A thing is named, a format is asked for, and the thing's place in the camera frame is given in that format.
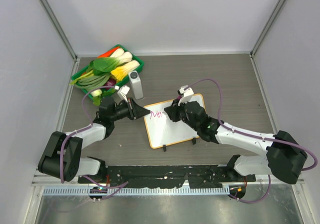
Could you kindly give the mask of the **yellow framed whiteboard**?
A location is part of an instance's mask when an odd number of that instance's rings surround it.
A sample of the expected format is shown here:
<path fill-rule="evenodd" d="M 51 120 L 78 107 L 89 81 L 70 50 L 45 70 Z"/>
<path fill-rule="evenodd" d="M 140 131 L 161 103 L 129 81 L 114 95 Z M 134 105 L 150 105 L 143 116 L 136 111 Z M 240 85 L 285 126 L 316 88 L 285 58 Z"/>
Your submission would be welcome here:
<path fill-rule="evenodd" d="M 198 139 L 197 132 L 182 121 L 173 122 L 169 119 L 165 108 L 172 104 L 173 100 L 162 101 L 144 106 L 150 111 L 145 115 L 144 123 L 152 149 L 159 149 L 163 146 L 175 145 L 178 143 Z"/>

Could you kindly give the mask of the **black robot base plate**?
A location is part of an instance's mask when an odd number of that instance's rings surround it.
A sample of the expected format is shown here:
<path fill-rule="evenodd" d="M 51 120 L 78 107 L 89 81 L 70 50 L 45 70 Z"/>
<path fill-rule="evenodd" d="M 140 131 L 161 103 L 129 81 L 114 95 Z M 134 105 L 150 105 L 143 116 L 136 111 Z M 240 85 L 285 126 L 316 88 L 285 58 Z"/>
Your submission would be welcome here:
<path fill-rule="evenodd" d="M 204 189 L 218 188 L 223 183 L 256 181 L 253 174 L 242 176 L 231 167 L 219 165 L 109 165 L 87 176 L 99 184 L 117 188 L 126 183 L 126 188 L 133 189 L 179 189 L 185 182 L 191 189 Z"/>

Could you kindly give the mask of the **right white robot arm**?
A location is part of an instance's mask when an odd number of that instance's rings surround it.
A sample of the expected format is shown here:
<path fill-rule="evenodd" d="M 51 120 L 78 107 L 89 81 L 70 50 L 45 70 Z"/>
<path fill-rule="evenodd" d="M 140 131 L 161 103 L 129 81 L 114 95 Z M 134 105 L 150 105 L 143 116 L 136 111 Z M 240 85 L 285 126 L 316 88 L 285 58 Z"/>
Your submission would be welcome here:
<path fill-rule="evenodd" d="M 172 122 L 183 122 L 204 141 L 235 146 L 254 156 L 234 155 L 228 162 L 226 177 L 233 182 L 247 175 L 273 175 L 287 184 L 296 184 L 307 160 L 307 153 L 286 131 L 258 133 L 209 116 L 196 101 L 179 104 L 174 100 L 164 109 Z"/>

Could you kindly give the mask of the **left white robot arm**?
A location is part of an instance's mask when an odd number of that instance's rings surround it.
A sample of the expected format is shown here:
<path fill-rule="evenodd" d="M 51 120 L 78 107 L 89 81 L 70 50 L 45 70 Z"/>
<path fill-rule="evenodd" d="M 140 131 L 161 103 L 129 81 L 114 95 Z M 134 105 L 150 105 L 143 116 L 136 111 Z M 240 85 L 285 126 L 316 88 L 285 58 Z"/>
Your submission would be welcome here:
<path fill-rule="evenodd" d="M 133 98 L 116 103 L 111 96 L 102 99 L 93 123 L 72 132 L 55 131 L 38 163 L 38 171 L 70 182 L 78 176 L 89 176 L 100 184 L 107 176 L 105 161 L 95 157 L 82 158 L 82 149 L 108 138 L 115 128 L 115 122 L 128 118 L 137 120 L 151 111 L 139 106 Z"/>

